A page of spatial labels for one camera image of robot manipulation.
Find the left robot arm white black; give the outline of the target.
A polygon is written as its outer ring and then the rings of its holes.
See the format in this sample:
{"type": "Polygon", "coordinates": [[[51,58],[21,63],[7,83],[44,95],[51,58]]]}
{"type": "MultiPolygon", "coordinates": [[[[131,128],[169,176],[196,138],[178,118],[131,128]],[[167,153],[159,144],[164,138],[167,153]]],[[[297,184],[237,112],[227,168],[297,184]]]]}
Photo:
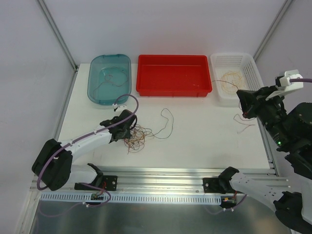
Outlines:
{"type": "Polygon", "coordinates": [[[32,172],[43,182],[45,189],[56,191],[65,184],[74,183],[75,190],[97,190],[109,188],[108,179],[93,163],[85,166],[73,164],[88,152],[131,136],[130,130],[137,122],[137,116],[129,110],[102,121],[92,132],[72,140],[58,142],[50,139],[45,142],[34,164],[32,172]]]}

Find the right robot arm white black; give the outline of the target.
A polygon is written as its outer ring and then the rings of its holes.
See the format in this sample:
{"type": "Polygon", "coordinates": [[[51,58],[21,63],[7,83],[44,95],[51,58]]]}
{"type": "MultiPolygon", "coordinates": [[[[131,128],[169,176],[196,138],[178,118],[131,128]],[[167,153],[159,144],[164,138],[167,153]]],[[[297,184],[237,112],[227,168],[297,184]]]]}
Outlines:
{"type": "Polygon", "coordinates": [[[275,86],[257,91],[238,90],[244,118],[257,118],[298,175],[301,191],[275,190],[252,180],[238,169],[226,168],[219,176],[219,188],[225,194],[242,192],[270,208],[286,227],[301,234],[312,232],[312,105],[298,104],[287,113],[275,86]]]}

